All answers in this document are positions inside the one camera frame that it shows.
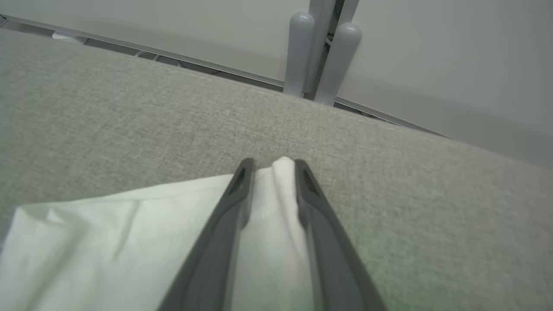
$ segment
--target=gray post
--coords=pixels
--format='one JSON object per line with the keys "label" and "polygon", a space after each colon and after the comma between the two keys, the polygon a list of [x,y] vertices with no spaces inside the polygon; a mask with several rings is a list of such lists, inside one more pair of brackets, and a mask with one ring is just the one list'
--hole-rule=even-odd
{"label": "gray post", "polygon": [[355,24],[343,23],[336,28],[314,101],[329,106],[334,105],[334,99],[336,99],[361,37],[361,29]]}
{"label": "gray post", "polygon": [[303,97],[314,30],[315,20],[309,13],[296,13],[290,19],[283,90],[286,94]]}
{"label": "gray post", "polygon": [[315,34],[313,38],[313,47],[311,49],[311,60],[309,61],[309,70],[307,71],[307,81],[305,81],[305,93],[313,90],[315,78],[321,62],[322,52],[325,48],[325,40],[334,13],[336,0],[310,0],[309,14],[315,18]]}

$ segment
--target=gray upholstered cushion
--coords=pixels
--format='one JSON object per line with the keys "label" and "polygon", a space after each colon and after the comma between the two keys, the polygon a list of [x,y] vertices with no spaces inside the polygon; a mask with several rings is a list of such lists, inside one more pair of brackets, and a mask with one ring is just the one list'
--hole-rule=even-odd
{"label": "gray upholstered cushion", "polygon": [[26,203],[313,169],[390,310],[553,308],[553,178],[430,134],[0,30],[1,227]]}

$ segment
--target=folded fabric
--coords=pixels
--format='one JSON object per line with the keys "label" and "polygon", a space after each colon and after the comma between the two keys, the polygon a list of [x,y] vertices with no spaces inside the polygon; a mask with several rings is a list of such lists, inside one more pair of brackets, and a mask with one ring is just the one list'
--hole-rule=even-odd
{"label": "folded fabric", "polygon": [[[0,309],[156,310],[231,177],[19,207],[0,257]],[[233,310],[313,309],[297,209],[292,160],[256,172]]]}

